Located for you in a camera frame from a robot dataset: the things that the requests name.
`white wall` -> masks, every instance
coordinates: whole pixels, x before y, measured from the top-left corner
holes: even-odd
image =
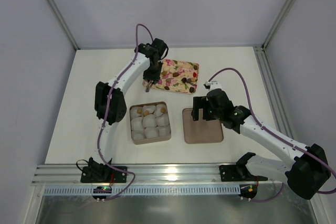
[[[134,47],[146,24],[172,46],[261,44],[285,0],[55,0],[80,48]]]
[[[335,43],[336,0],[297,0],[268,48],[298,140],[322,146],[334,169]],[[335,186],[332,178],[325,189]],[[334,209],[336,195],[328,199]]]
[[[21,223],[75,51],[45,0],[0,0],[0,222]]]

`purple cable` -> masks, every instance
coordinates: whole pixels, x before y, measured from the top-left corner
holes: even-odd
[[[100,131],[99,131],[99,134],[98,134],[98,139],[97,139],[97,149],[98,149],[98,154],[99,154],[101,160],[102,160],[108,167],[110,167],[111,169],[116,170],[116,171],[121,172],[121,173],[131,174],[131,175],[133,175],[133,178],[132,178],[132,180],[130,181],[130,183],[129,183],[127,186],[125,186],[124,189],[122,189],[122,190],[121,190],[119,193],[117,193],[116,195],[113,195],[113,196],[107,198],[106,200],[112,200],[112,199],[117,198],[117,197],[118,197],[119,195],[121,195],[124,191],[126,191],[127,188],[129,188],[129,187],[131,186],[131,184],[132,184],[132,183],[134,182],[134,180],[135,180],[135,173],[130,172],[130,171],[126,171],[126,170],[118,169],[118,168],[116,168],[116,167],[110,165],[110,164],[105,160],[105,158],[103,157],[103,155],[102,155],[102,153],[101,153],[101,150],[100,150],[100,139],[101,139],[101,134],[102,134],[102,132],[103,132],[103,130],[104,130],[104,128],[105,128],[105,124],[106,124],[106,120],[107,120],[107,116],[108,116],[108,111],[109,111],[109,109],[110,109],[110,101],[111,101],[111,98],[112,98],[112,91],[113,91],[114,87],[117,85],[117,83],[118,83],[118,81],[120,80],[120,78],[121,78],[121,77],[127,72],[127,70],[129,70],[130,67],[134,64],[134,62],[136,61],[136,58],[137,58],[137,56],[138,56],[138,52],[139,52],[139,48],[138,48],[138,44],[139,44],[139,41],[138,41],[138,27],[139,27],[139,26],[144,27],[144,28],[148,31],[149,35],[151,36],[152,42],[153,42],[153,36],[152,36],[151,32],[149,31],[149,29],[148,29],[145,25],[143,25],[143,24],[137,24],[137,25],[136,25],[136,28],[135,28],[135,44],[136,44],[136,48],[135,48],[135,55],[134,55],[134,58],[133,58],[133,60],[131,61],[131,63],[130,63],[130,64],[129,64],[129,65],[128,65],[128,66],[127,66],[127,67],[126,67],[126,68],[125,68],[125,69],[124,69],[124,70],[117,76],[116,81],[114,81],[114,83],[113,83],[113,85],[112,85],[112,87],[111,87],[111,89],[110,89],[110,91],[109,91],[109,94],[108,94],[108,96],[107,96],[107,105],[106,105],[106,110],[105,110],[105,116],[104,116],[103,123],[101,124],[101,128],[100,128]]]
[[[244,80],[244,77],[242,76],[242,74],[237,70],[237,69],[234,69],[234,68],[224,68],[218,72],[216,72],[210,79],[209,81],[212,81],[219,73],[221,72],[224,72],[226,70],[232,70],[234,72],[236,72],[240,79],[242,80],[243,82],[243,85],[244,85],[244,88],[245,88],[245,92],[246,92],[246,97],[247,97],[247,103],[248,103],[248,107],[250,109],[250,112],[251,112],[251,115],[253,117],[253,119],[256,121],[256,123],[261,127],[261,129],[265,130],[267,133],[269,133],[270,135],[272,135],[273,137],[275,137],[276,139],[282,141],[283,143],[287,144],[288,146],[290,146],[291,148],[294,148],[298,151],[301,151],[303,152],[304,154],[310,156],[311,158],[313,158],[314,160],[316,160],[317,162],[319,162],[321,165],[323,165],[327,170],[329,170],[332,175],[336,178],[336,172],[329,166],[327,165],[325,162],[323,162],[321,159],[315,157],[313,154],[307,152],[306,150],[300,148],[300,147],[297,147],[295,146],[294,144],[286,141],[285,139],[283,139],[281,136],[278,136],[277,134],[273,133],[272,131],[270,131],[269,129],[267,129],[265,126],[262,125],[262,123],[260,123],[260,121],[257,119],[253,109],[252,109],[252,105],[251,105],[251,99],[250,99],[250,95],[248,93],[248,89],[247,89],[247,85],[246,85],[246,82]],[[334,188],[333,190],[331,191],[318,191],[319,194],[334,194],[336,193],[336,188]]]

